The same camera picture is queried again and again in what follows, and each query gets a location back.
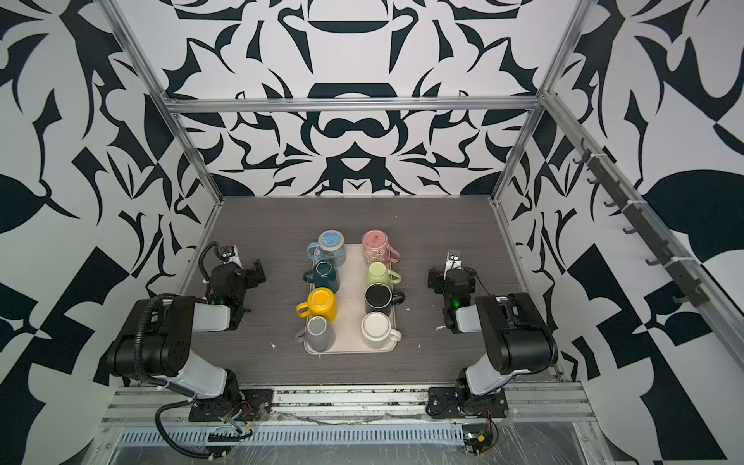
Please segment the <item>dark green mug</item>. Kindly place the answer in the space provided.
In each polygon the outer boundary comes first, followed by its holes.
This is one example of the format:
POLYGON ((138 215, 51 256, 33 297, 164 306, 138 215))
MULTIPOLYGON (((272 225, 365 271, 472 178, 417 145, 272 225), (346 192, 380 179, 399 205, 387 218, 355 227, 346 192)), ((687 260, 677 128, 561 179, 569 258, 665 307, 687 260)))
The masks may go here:
POLYGON ((340 289, 340 279, 336 266, 328 260, 315 263, 313 269, 306 271, 302 276, 303 281, 313 285, 316 289, 327 288, 333 293, 340 289))

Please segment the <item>pink floral mug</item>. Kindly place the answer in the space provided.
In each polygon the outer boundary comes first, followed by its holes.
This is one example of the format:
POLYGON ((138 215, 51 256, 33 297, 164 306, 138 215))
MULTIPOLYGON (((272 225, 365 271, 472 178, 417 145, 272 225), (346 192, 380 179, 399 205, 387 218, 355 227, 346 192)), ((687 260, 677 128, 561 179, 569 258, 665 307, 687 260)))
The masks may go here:
POLYGON ((380 230, 371 230, 363 235, 362 249, 366 265, 383 263, 390 267, 401 260, 400 253, 391 246, 388 236, 380 230))

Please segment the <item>light blue mug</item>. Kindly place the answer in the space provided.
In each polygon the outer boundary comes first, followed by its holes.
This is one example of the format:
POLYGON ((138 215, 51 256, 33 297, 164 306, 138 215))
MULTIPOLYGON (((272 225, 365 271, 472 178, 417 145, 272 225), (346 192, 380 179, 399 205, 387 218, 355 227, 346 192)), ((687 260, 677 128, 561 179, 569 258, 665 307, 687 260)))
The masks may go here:
POLYGON ((327 230, 307 246, 306 253, 314 262, 329 261, 340 269, 346 263, 345 238, 338 230, 327 230))

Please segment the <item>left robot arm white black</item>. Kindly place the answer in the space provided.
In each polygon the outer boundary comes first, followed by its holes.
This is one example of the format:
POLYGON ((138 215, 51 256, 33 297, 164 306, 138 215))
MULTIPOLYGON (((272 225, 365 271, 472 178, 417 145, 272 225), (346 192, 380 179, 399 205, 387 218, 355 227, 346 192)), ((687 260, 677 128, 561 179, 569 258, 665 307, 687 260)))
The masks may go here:
POLYGON ((197 422, 236 414, 243 402, 236 374, 196 354, 192 337, 238 329, 246 292, 265 281, 259 260, 250 269, 224 263, 213 269, 204 298, 159 294, 136 301, 107 352, 108 371, 195 400, 191 419, 197 422))

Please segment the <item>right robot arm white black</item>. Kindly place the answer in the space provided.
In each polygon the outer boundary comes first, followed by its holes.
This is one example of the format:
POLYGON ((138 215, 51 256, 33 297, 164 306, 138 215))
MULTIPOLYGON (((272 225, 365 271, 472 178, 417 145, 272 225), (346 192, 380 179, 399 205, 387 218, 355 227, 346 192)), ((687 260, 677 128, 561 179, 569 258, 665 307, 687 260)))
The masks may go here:
POLYGON ((428 271, 427 286, 443 296, 444 324, 454 334, 478 333, 486 352, 464 368, 451 399, 462 416, 482 416, 502 406, 503 388, 557 362, 557 345, 531 296, 473 296, 478 273, 470 267, 428 271))

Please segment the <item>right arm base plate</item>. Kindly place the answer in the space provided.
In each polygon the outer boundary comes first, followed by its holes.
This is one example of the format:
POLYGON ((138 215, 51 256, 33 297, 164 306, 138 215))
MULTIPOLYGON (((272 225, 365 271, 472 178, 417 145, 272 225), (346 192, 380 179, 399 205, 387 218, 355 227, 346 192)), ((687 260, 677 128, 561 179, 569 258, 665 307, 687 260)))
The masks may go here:
POLYGON ((507 418, 509 404, 505 393, 475 396, 458 387, 430 387, 425 412, 434 420, 507 418))

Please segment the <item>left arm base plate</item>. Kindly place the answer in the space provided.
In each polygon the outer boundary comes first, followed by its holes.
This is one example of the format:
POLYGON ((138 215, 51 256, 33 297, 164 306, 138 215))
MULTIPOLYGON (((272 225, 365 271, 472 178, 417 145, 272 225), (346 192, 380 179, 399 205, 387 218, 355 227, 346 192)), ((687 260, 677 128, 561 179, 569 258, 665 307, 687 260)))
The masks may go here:
POLYGON ((234 420, 253 422, 271 412, 273 397, 273 389, 242 389, 237 395, 198 399, 191 407, 188 420, 218 422, 230 415, 234 420))

